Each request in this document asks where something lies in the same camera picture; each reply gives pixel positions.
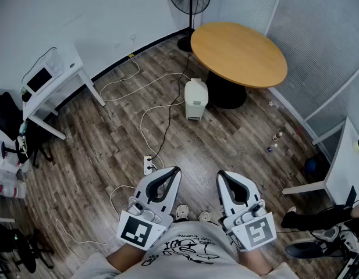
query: chair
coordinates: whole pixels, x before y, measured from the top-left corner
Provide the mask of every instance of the chair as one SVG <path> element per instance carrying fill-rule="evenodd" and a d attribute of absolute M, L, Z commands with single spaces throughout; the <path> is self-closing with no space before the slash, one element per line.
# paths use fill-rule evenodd
<path fill-rule="evenodd" d="M 20 260 L 13 260 L 19 269 L 21 264 L 25 265 L 30 273 L 36 270 L 35 259 L 41 259 L 48 269 L 53 269 L 42 256 L 42 252 L 54 254 L 52 249 L 40 249 L 37 246 L 38 230 L 34 230 L 33 236 L 24 236 L 18 229 L 9 230 L 0 224 L 0 252 L 13 252 L 17 250 Z"/>
<path fill-rule="evenodd" d="M 10 94 L 5 92 L 0 95 L 0 140 L 3 141 L 2 156 L 4 156 L 5 152 L 17 153 L 19 162 L 23 164 L 34 153 L 33 166 L 38 168 L 35 161 L 38 151 L 40 151 L 46 160 L 51 162 L 52 158 L 46 155 L 42 147 L 42 144 L 50 138 L 51 133 L 32 121 L 28 121 L 26 131 L 28 157 L 19 152 L 17 136 L 19 135 L 19 128 L 22 122 L 23 112 L 17 108 Z"/>

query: power strip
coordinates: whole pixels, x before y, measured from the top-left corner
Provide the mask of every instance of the power strip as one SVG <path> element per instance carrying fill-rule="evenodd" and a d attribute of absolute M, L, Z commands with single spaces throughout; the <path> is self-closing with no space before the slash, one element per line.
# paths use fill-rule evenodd
<path fill-rule="evenodd" d="M 144 175 L 152 174 L 152 156 L 144 157 Z"/>

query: table top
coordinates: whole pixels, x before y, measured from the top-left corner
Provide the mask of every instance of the table top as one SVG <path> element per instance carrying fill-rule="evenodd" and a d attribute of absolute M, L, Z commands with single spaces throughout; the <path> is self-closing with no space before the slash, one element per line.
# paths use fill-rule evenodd
<path fill-rule="evenodd" d="M 64 65 L 64 72 L 54 79 L 46 88 L 44 88 L 38 95 L 31 96 L 27 102 L 23 102 L 23 119 L 26 120 L 50 97 L 56 90 L 60 89 L 65 82 L 82 67 L 83 63 L 76 47 L 73 44 L 66 44 L 58 46 L 58 53 L 62 58 Z"/>
<path fill-rule="evenodd" d="M 191 47 L 206 68 L 246 87 L 273 87 L 287 75 L 280 49 L 263 34 L 240 24 L 202 25 L 193 33 Z"/>
<path fill-rule="evenodd" d="M 342 128 L 335 157 L 324 180 L 324 187 L 331 200 L 337 205 L 346 203 L 351 186 L 359 199 L 359 151 L 354 148 L 359 133 L 347 117 Z"/>

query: microwave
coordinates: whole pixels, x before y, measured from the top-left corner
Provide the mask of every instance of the microwave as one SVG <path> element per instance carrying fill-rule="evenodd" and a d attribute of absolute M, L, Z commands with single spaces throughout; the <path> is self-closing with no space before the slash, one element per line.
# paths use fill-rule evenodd
<path fill-rule="evenodd" d="M 62 59 L 56 48 L 43 55 L 23 80 L 24 88 L 32 95 L 38 95 L 52 81 L 63 73 Z"/>

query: shoe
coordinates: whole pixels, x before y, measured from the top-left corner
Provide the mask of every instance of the shoe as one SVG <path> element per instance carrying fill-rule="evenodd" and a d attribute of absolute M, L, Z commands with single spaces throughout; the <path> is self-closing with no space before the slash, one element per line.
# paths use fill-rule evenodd
<path fill-rule="evenodd" d="M 189 218 L 189 207 L 186 205 L 180 205 L 175 211 L 175 220 L 188 219 Z"/>
<path fill-rule="evenodd" d="M 210 219 L 211 219 L 211 215 L 210 215 L 210 213 L 209 212 L 207 212 L 207 211 L 203 211 L 201 214 L 200 214 L 200 216 L 198 217 L 198 221 L 201 221 L 201 222 L 209 222 L 210 221 Z"/>
<path fill-rule="evenodd" d="M 296 207 L 291 207 L 289 210 L 288 210 L 288 213 L 289 212 L 296 212 L 297 211 L 297 208 Z"/>

